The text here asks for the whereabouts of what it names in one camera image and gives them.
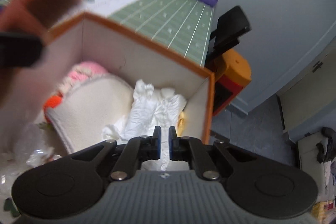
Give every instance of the gray floor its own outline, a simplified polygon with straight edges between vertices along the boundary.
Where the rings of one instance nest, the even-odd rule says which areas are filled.
[[[295,157],[282,137],[282,123],[276,96],[253,109],[245,118],[222,110],[212,119],[213,131],[230,143],[258,155],[294,166]]]

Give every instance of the orange cloth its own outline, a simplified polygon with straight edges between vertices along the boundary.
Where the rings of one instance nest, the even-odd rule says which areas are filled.
[[[47,122],[50,123],[50,120],[46,117],[45,112],[47,108],[55,108],[57,107],[60,103],[62,103],[62,97],[58,95],[51,96],[43,105],[43,113],[44,113],[44,118],[46,119]]]

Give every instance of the clothing pile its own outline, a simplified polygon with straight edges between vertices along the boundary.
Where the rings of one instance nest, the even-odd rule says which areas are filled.
[[[319,150],[317,155],[319,163],[331,161],[336,157],[336,132],[332,128],[323,127],[321,133],[327,139],[316,144]]]

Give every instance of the gray gripper base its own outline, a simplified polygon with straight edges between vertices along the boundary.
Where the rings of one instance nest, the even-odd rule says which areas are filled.
[[[201,180],[193,170],[139,170],[130,180],[111,183],[100,201],[83,213],[59,220],[29,220],[41,224],[317,223],[309,213],[285,220],[252,215],[232,202],[219,182]]]

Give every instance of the metal screw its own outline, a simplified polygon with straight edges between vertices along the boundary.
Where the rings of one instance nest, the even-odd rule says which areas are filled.
[[[203,177],[205,177],[208,180],[216,180],[219,178],[219,173],[217,171],[205,171],[203,173]]]
[[[127,177],[127,174],[123,171],[116,171],[111,173],[110,176],[113,180],[124,180]]]

